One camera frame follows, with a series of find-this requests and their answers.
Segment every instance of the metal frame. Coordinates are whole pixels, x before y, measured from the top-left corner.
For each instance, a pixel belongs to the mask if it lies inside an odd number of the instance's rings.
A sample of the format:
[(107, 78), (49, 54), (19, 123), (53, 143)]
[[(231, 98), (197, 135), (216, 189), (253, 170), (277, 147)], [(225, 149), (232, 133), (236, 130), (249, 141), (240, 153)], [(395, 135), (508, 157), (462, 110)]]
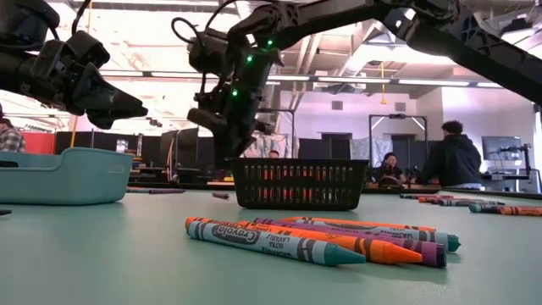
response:
[(291, 158), (294, 158), (294, 151), (296, 150), (295, 131), (296, 131), (296, 111), (295, 109), (281, 109), (281, 108), (260, 108), (257, 110), (260, 114), (268, 113), (289, 113), (291, 114)]
[[(369, 166), (373, 167), (373, 128), (376, 127), (379, 122), (373, 126), (373, 118), (379, 119), (412, 119), (420, 128), (423, 129), (425, 135), (425, 159), (429, 156), (429, 142), (428, 142), (428, 131), (427, 131), (427, 117), (422, 115), (405, 115), (405, 114), (370, 114), (369, 115)], [(416, 119), (423, 120), (423, 126)]]

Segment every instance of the black plastic basket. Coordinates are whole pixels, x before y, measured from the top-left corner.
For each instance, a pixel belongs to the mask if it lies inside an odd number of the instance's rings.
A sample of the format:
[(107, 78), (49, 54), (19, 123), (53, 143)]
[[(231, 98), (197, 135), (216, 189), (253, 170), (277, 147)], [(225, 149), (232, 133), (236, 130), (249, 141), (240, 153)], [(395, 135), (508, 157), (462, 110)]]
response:
[(357, 207), (367, 160), (231, 159), (243, 208), (344, 211)]

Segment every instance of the teal plastic tray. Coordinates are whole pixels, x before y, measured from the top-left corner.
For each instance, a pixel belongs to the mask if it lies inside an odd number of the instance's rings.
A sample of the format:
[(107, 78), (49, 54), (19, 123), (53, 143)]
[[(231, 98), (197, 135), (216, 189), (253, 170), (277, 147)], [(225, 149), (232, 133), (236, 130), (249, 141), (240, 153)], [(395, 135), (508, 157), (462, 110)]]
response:
[(132, 156), (74, 147), (61, 155), (0, 152), (0, 203), (85, 205), (117, 202), (124, 197)]

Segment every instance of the person in dark hoodie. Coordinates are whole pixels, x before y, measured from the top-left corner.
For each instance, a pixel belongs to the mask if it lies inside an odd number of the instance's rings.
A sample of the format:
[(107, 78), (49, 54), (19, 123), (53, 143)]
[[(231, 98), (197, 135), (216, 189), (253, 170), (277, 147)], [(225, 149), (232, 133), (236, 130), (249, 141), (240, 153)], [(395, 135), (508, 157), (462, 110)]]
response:
[(430, 179), (437, 177), (442, 187), (480, 189), (482, 158), (473, 142), (462, 134), (463, 124), (449, 121), (441, 128), (444, 140), (431, 149), (417, 183), (427, 184)]

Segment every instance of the teal table surface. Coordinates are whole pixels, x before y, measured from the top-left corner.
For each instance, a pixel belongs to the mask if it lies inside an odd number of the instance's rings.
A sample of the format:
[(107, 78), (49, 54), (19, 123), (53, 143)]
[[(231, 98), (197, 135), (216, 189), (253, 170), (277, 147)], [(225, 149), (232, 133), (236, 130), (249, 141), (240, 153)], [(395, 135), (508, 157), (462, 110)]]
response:
[[(127, 194), (89, 207), (0, 206), (2, 305), (530, 305), (542, 299), (542, 218), (470, 213), (391, 195), (352, 212), (240, 208), (207, 191)], [(541, 202), (499, 198), (507, 203)], [(447, 269), (339, 268), (191, 240), (185, 219), (320, 216), (427, 225), (460, 237)]]

